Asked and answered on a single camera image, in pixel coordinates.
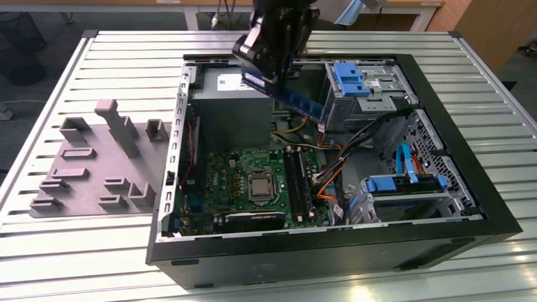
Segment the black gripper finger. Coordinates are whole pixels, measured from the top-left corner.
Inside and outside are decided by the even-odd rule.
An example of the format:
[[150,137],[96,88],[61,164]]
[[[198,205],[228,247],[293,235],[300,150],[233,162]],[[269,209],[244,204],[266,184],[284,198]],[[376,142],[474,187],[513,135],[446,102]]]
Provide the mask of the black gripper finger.
[[300,56],[305,49],[318,15],[318,8],[294,9],[290,12],[289,24],[285,28],[284,78],[289,73],[294,57]]
[[250,30],[234,42],[232,54],[248,73],[257,75],[269,85],[285,83],[284,30]]

